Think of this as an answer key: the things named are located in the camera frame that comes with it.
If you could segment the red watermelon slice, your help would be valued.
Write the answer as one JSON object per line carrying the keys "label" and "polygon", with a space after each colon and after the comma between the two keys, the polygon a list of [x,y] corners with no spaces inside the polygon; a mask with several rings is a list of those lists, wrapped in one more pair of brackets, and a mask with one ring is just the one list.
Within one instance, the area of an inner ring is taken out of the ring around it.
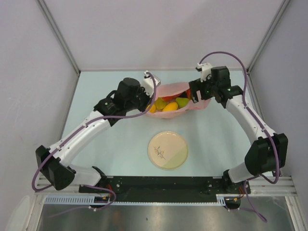
{"label": "red watermelon slice", "polygon": [[190,89],[188,89],[188,90],[186,90],[186,91],[184,91],[180,94],[162,97],[162,100],[165,101],[165,102],[169,102],[169,101],[175,100],[176,98],[187,98],[187,99],[190,100],[191,99]]}

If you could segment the pink plastic bag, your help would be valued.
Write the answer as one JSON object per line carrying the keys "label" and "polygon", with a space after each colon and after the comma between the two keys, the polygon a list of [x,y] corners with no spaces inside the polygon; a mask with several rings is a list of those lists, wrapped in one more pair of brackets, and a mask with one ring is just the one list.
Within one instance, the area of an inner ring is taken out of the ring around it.
{"label": "pink plastic bag", "polygon": [[[189,83],[188,82],[178,82],[178,83],[171,83],[171,84],[165,84],[160,85],[157,88],[156,92],[156,98],[159,97],[171,97],[176,94],[184,93],[186,90],[189,90]],[[189,100],[189,102],[183,107],[179,108],[178,110],[168,111],[168,112],[161,112],[156,110],[154,113],[148,112],[146,115],[153,118],[160,118],[160,119],[171,119],[177,116],[180,116],[187,111],[191,110],[203,110],[205,109],[209,103],[210,99],[208,100],[201,100],[200,92],[197,93],[199,102],[194,103],[192,100]]]}

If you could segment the round cream plate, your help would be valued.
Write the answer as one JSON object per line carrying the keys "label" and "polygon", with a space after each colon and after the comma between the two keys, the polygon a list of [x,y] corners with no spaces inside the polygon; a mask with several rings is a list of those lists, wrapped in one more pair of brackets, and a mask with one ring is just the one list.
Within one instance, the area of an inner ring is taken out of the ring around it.
{"label": "round cream plate", "polygon": [[160,169],[175,170],[186,162],[188,156],[186,140],[173,131],[156,134],[148,144],[148,157]]}

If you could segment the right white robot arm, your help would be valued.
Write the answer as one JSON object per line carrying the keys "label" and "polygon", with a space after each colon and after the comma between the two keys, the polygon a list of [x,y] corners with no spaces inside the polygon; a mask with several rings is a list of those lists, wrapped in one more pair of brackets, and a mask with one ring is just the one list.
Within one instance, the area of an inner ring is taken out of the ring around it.
{"label": "right white robot arm", "polygon": [[239,188],[240,182],[263,177],[264,173],[270,171],[276,173],[271,183],[277,183],[280,169],[286,161],[287,136],[276,133],[257,115],[247,103],[244,90],[231,84],[226,66],[213,67],[204,63],[198,64],[196,70],[201,72],[201,77],[189,82],[192,101],[197,103],[215,98],[234,116],[251,144],[244,161],[223,173],[223,190],[233,193]]}

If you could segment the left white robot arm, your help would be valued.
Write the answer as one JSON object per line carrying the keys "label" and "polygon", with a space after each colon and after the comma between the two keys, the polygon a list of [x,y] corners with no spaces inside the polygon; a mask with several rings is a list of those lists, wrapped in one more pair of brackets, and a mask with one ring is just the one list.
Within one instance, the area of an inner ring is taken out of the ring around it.
{"label": "left white robot arm", "polygon": [[145,76],[142,82],[126,77],[116,90],[100,100],[93,111],[69,135],[49,148],[41,145],[35,151],[38,169],[56,190],[63,190],[71,183],[89,185],[95,192],[106,188],[103,173],[97,167],[72,167],[70,164],[79,152],[101,132],[111,128],[118,120],[127,119],[128,112],[138,110],[140,115],[148,112],[154,103],[157,86],[153,76]]}

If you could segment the green fake pear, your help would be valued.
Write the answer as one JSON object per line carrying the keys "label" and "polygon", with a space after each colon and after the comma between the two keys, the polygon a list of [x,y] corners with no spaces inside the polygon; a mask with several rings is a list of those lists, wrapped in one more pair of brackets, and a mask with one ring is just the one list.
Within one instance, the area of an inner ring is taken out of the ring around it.
{"label": "green fake pear", "polygon": [[178,104],[179,108],[185,107],[188,102],[190,101],[189,98],[182,98],[182,97],[177,97],[175,99],[176,103]]}

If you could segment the yellow fake lemon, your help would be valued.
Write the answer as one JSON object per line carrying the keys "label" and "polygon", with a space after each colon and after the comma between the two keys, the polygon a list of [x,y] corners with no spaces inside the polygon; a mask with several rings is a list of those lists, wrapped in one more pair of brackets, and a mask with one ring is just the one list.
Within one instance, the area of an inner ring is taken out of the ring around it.
{"label": "yellow fake lemon", "polygon": [[151,107],[150,106],[148,106],[147,107],[147,109],[149,109],[149,113],[155,113],[156,112],[156,105],[155,104],[153,104]]}

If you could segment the yellow fake mango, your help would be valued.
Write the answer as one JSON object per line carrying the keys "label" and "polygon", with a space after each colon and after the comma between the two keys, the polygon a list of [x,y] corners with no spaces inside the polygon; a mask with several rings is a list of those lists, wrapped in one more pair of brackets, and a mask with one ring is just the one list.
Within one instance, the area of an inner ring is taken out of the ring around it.
{"label": "yellow fake mango", "polygon": [[176,111],[178,108],[179,105],[176,102],[170,102],[162,109],[162,112]]}

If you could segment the yellow fake fruit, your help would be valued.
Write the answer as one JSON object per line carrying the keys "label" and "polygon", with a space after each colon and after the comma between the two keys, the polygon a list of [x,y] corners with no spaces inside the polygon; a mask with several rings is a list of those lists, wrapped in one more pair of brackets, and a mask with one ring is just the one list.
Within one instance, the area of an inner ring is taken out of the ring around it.
{"label": "yellow fake fruit", "polygon": [[156,110],[158,111],[162,111],[167,106],[167,102],[162,100],[161,98],[158,98],[154,104],[156,106]]}

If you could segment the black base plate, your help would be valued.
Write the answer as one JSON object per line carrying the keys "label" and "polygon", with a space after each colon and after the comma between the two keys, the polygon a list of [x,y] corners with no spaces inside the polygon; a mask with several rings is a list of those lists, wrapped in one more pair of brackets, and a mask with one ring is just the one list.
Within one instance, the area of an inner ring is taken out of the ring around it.
{"label": "black base plate", "polygon": [[96,187],[112,190],[116,202],[123,203],[209,203],[217,201],[217,194],[240,203],[244,192],[250,193],[249,184],[224,177],[109,176]]}

